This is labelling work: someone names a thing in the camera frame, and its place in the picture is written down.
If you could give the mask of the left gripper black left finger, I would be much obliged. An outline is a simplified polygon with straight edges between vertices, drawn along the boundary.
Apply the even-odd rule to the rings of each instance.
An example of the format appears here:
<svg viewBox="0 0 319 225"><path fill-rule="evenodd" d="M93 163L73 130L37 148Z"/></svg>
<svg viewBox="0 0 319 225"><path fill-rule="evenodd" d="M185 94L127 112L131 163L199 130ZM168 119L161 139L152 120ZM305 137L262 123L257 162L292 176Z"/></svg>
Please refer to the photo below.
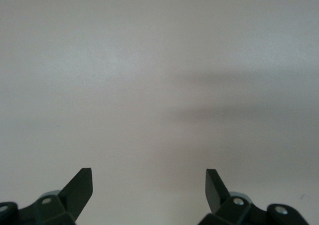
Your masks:
<svg viewBox="0 0 319 225"><path fill-rule="evenodd" d="M60 191L46 194L19 209L1 202L2 225L74 225L93 194L92 169L82 168Z"/></svg>

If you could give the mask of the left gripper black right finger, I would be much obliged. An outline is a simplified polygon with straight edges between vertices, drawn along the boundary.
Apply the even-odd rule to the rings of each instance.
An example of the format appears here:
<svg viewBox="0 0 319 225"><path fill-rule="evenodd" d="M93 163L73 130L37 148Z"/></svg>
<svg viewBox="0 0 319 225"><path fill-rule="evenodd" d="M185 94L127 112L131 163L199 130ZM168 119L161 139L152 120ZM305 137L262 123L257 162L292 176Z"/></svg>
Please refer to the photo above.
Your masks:
<svg viewBox="0 0 319 225"><path fill-rule="evenodd" d="M305 218L293 207L270 204L262 210L245 194L229 192L215 169L207 169L205 195L211 213L200 225L307 225Z"/></svg>

